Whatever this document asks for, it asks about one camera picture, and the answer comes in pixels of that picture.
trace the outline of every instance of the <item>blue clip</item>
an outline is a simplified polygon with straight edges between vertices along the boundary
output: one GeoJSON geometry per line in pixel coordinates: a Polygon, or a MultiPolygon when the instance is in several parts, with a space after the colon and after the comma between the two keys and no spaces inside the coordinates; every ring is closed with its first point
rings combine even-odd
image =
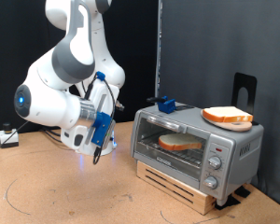
{"type": "Polygon", "coordinates": [[[166,100],[166,102],[165,103],[158,102],[158,107],[161,112],[170,114],[176,110],[175,99],[168,100],[167,96],[162,97],[162,99],[166,100]]]}
{"type": "Polygon", "coordinates": [[[93,134],[91,142],[95,145],[101,147],[104,142],[104,137],[106,132],[108,131],[108,127],[110,124],[110,116],[103,113],[103,112],[97,112],[96,113],[96,120],[92,124],[92,127],[95,128],[95,132],[93,134]]]}
{"type": "Polygon", "coordinates": [[[105,74],[102,73],[102,72],[97,72],[96,73],[96,76],[98,79],[100,79],[101,81],[104,81],[105,80],[105,74]]]}

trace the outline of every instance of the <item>toaster oven knob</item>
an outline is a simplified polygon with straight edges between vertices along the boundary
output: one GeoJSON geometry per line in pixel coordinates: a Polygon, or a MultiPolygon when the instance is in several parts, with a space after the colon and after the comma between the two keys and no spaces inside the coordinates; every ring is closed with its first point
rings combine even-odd
{"type": "Polygon", "coordinates": [[[218,168],[221,167],[221,159],[219,157],[211,157],[210,159],[208,159],[208,163],[212,166],[212,168],[214,168],[215,170],[217,170],[218,168]]]}
{"type": "Polygon", "coordinates": [[[208,176],[204,180],[203,184],[210,189],[215,189],[217,187],[217,180],[213,176],[208,176]]]}

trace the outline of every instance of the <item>toaster oven door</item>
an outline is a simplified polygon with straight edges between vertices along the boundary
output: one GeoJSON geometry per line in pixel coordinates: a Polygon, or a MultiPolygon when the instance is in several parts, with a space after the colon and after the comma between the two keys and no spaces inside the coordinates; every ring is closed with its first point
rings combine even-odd
{"type": "Polygon", "coordinates": [[[153,161],[153,164],[162,163],[178,172],[180,181],[187,183],[185,179],[191,178],[197,181],[199,187],[200,176],[203,167],[203,155],[209,134],[201,133],[195,128],[178,123],[167,118],[142,114],[138,120],[138,129],[135,136],[134,152],[139,153],[153,161]],[[185,150],[166,150],[159,145],[159,138],[170,133],[182,133],[194,136],[201,143],[200,148],[185,150]]]}

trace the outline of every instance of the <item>toaster oven handle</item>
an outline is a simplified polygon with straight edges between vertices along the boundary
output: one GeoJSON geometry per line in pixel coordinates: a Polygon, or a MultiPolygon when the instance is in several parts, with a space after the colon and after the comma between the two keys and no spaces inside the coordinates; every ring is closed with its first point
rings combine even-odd
{"type": "Polygon", "coordinates": [[[177,133],[185,133],[186,132],[186,128],[185,127],[180,126],[178,124],[174,124],[174,123],[168,122],[168,121],[163,120],[163,119],[157,119],[157,118],[149,116],[147,118],[147,121],[149,123],[156,124],[156,125],[161,126],[163,128],[170,129],[170,130],[172,130],[174,132],[177,132],[177,133]]]}

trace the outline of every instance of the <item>toaster oven rack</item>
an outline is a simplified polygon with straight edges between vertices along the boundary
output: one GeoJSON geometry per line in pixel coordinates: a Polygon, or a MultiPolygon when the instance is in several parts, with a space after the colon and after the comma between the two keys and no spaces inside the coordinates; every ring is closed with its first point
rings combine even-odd
{"type": "Polygon", "coordinates": [[[202,143],[201,149],[186,149],[180,151],[166,150],[159,145],[159,137],[161,134],[155,134],[148,138],[140,140],[138,143],[149,147],[150,149],[157,150],[160,153],[166,154],[172,158],[180,160],[185,163],[189,163],[192,166],[201,168],[203,162],[203,152],[205,148],[205,140],[202,138],[195,137],[199,142],[202,143]]]}

